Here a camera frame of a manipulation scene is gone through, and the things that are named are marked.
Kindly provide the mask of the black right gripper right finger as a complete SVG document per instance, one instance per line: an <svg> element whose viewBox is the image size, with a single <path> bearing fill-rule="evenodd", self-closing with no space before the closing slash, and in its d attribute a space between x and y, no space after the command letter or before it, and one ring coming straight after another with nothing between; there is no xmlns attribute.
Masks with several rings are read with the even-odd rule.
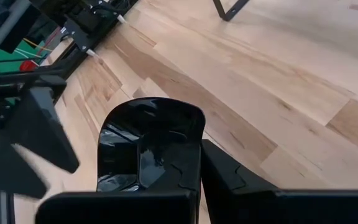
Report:
<svg viewBox="0 0 358 224"><path fill-rule="evenodd" d="M281 189L202 141L211 223L358 223L358 190Z"/></svg>

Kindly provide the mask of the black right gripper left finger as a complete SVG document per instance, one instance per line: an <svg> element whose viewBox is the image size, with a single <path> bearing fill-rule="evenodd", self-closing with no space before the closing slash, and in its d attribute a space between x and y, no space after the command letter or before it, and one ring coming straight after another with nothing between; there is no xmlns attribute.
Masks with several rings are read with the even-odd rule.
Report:
<svg viewBox="0 0 358 224"><path fill-rule="evenodd" d="M197 223L200 144L172 144L166 171L136 192L65 192L44 201L36 224Z"/></svg>

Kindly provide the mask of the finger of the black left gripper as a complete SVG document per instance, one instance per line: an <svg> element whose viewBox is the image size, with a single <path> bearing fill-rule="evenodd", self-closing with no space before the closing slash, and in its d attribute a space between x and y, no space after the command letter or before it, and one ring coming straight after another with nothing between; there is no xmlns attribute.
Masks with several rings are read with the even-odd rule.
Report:
<svg viewBox="0 0 358 224"><path fill-rule="evenodd" d="M42 198L47 186L31 166L12 147L0 130L0 190L10 194Z"/></svg>
<svg viewBox="0 0 358 224"><path fill-rule="evenodd" d="M79 160L54 108L52 90L31 88L12 113L12 141L74 173Z"/></svg>

